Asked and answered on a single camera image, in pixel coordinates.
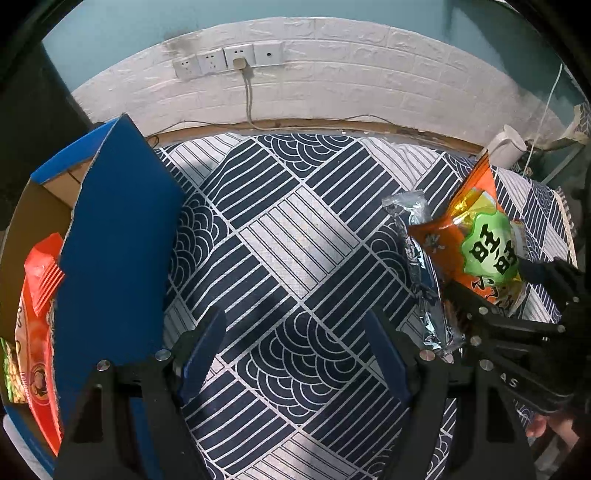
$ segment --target human hand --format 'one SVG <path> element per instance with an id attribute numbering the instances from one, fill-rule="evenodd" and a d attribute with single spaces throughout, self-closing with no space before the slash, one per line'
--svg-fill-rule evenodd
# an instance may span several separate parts
<path id="1" fill-rule="evenodd" d="M 541 437 L 547 426 L 556 432 L 562 438 L 567 446 L 567 451 L 571 451 L 577 443 L 579 436 L 573 431 L 574 418 L 563 412 L 558 411 L 549 416 L 535 414 L 529 426 L 525 429 L 528 437 Z"/>

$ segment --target wooden trim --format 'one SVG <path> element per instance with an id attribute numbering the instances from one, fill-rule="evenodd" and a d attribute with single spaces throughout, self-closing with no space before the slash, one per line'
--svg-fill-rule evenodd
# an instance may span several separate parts
<path id="1" fill-rule="evenodd" d="M 423 132 L 415 128 L 402 127 L 401 125 L 387 124 L 382 122 L 359 122 L 348 120 L 327 120 L 327 119 L 304 119 L 304 118 L 285 118 L 276 120 L 257 120 L 256 125 L 260 128 L 276 128 L 289 130 L 290 128 L 314 130 L 349 130 L 371 132 L 375 134 L 400 135 L 414 140 L 433 144 L 438 147 L 458 150 L 460 152 L 476 155 L 482 150 L 481 145 L 460 140 L 458 138 L 447 137 L 445 135 L 433 132 Z M 192 138 L 208 137 L 228 131 L 248 130 L 258 132 L 247 122 L 239 124 L 220 124 L 220 125 L 201 125 L 199 127 L 186 127 L 178 130 L 162 132 L 149 135 L 146 140 L 150 146 L 170 145 L 178 142 L 190 140 Z"/>

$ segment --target cardboard box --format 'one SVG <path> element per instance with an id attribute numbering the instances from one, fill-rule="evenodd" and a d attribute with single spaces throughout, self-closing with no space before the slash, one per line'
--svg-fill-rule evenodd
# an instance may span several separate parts
<path id="1" fill-rule="evenodd" d="M 54 309 L 54 372 L 64 424 L 99 360 L 124 364 L 161 348 L 168 261 L 182 202 L 181 188 L 126 115 L 31 175 L 0 251 L 0 335 L 14 338 L 25 258 L 38 241 L 59 232 L 66 278 Z M 55 458 L 28 406 L 8 404 L 3 382 L 0 395 L 51 473 Z"/>

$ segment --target teal wall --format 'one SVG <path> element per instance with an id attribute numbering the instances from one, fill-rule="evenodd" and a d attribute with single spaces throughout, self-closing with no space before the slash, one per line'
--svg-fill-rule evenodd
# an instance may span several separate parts
<path id="1" fill-rule="evenodd" d="M 451 44 L 505 72 L 544 103 L 560 64 L 525 20 L 492 0 L 84 0 L 43 43 L 74 90 L 177 35 L 256 18 L 316 16 L 377 22 Z M 550 108 L 568 125 L 581 101 L 563 73 Z"/>

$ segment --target green label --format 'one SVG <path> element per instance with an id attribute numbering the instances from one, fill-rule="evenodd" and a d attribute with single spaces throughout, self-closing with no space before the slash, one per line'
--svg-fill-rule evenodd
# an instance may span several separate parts
<path id="1" fill-rule="evenodd" d="M 464 256 L 464 272 L 475 277 L 490 278 L 502 285 L 517 274 L 517 256 L 511 240 L 511 225 L 503 213 L 479 213 L 472 232 L 460 247 Z"/>

